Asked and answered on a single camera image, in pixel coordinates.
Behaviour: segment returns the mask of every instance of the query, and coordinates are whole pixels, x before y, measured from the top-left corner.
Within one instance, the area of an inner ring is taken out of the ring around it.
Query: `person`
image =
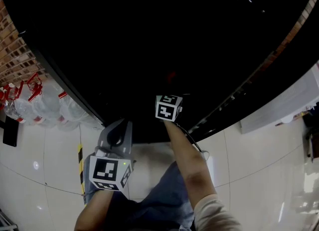
[[[84,180],[87,206],[79,215],[75,231],[240,231],[239,222],[218,200],[202,155],[172,122],[164,121],[176,162],[140,203],[121,192],[99,190]]]

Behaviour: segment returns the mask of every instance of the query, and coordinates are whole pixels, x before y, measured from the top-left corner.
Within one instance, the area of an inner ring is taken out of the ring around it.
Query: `jeans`
[[[84,161],[83,172],[87,203],[94,192],[99,190],[89,180],[89,168],[90,156]],[[184,180],[174,162],[140,203],[127,199],[120,191],[115,191],[105,219],[105,230],[140,228],[189,231],[193,220],[194,212]]]

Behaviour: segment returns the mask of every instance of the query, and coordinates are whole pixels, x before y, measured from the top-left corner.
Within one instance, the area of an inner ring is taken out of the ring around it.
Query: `black object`
[[[119,190],[118,186],[116,184],[110,184],[110,183],[105,183],[105,182],[95,182],[95,184],[100,188],[100,189],[109,189],[109,190]]]
[[[2,120],[0,120],[0,127],[3,129],[5,128],[5,123]]]
[[[178,123],[198,141],[239,121],[299,79],[319,59],[317,4],[263,77],[219,111],[285,39],[308,1],[4,3],[37,60],[61,87],[105,126],[121,117],[132,120],[133,142],[142,143],[168,141],[155,118],[155,95],[183,97]]]
[[[15,121],[14,119],[6,116],[5,124],[4,124],[4,131],[3,131],[3,139],[2,142],[4,144],[16,147],[17,145],[17,137],[18,137],[18,127],[19,122]]]
[[[97,145],[109,158],[131,158],[132,134],[132,122],[122,118],[102,130]]]
[[[319,128],[319,102],[316,106],[310,110],[310,113],[303,116],[306,127],[308,128]]]

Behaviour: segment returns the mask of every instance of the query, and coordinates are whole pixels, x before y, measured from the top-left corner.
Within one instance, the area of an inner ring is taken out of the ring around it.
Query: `yellow and black tape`
[[[79,174],[80,174],[80,179],[81,179],[81,190],[82,194],[84,195],[85,190],[84,190],[84,180],[83,180],[83,170],[84,170],[84,160],[83,160],[83,149],[82,149],[82,144],[78,145],[78,157],[79,157]],[[86,200],[85,197],[83,197],[84,200],[84,205],[86,206]]]

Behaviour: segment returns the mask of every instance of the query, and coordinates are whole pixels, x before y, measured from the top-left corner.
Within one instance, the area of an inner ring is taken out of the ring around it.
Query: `wall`
[[[45,81],[50,75],[39,64],[16,30],[3,0],[0,0],[0,87],[8,83],[19,85],[38,72]]]

